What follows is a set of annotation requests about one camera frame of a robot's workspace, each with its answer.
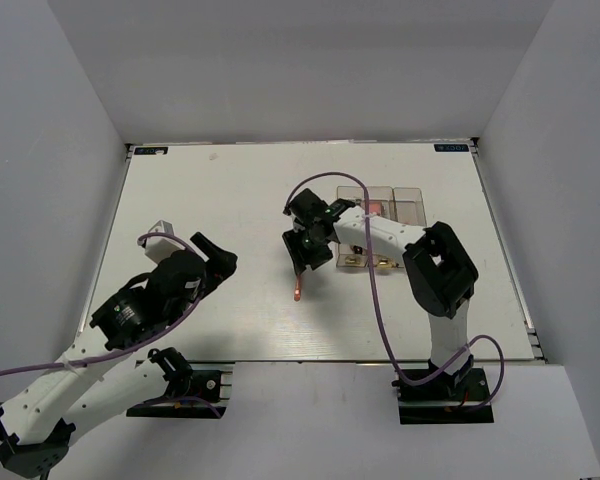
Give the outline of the rose gold blush palette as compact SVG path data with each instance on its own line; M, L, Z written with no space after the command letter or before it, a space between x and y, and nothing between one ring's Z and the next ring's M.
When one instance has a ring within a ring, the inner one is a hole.
M385 214L384 204L381 201L370 201L369 213L371 215L383 216Z

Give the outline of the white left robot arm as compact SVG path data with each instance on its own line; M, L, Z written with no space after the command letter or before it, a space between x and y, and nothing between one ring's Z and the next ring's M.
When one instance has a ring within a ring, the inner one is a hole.
M129 279L53 363L14 368L38 378L0 402L0 463L22 479L46 479L85 433L129 409L160 407L219 418L218 370L193 366L154 342L179 326L237 269L236 254L202 233L188 242L152 230L138 239L155 266Z

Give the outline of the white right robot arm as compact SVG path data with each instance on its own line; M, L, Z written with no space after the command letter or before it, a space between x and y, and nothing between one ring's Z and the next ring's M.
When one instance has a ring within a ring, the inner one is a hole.
M415 301L428 314L431 335L430 374L408 384L431 382L446 399L466 389L473 367L467 317L478 271L449 225L402 224L367 213L350 200L327 204L310 189L296 195L284 213L293 228L283 233L283 242L298 275L330 261L332 243L362 247L373 258L403 267Z

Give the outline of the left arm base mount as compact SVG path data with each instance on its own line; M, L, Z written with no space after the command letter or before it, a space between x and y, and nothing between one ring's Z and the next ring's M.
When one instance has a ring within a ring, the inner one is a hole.
M152 348L147 360L157 364L167 386L161 397L129 408L131 418L220 419L231 394L233 367L186 360L175 348Z

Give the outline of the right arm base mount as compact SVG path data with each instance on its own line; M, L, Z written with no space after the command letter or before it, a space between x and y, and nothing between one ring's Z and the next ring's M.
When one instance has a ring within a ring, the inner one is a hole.
M472 368L460 385L450 390L438 379L413 387L396 378L391 385L397 390L401 425L492 424L490 404L479 404L490 395L482 368Z

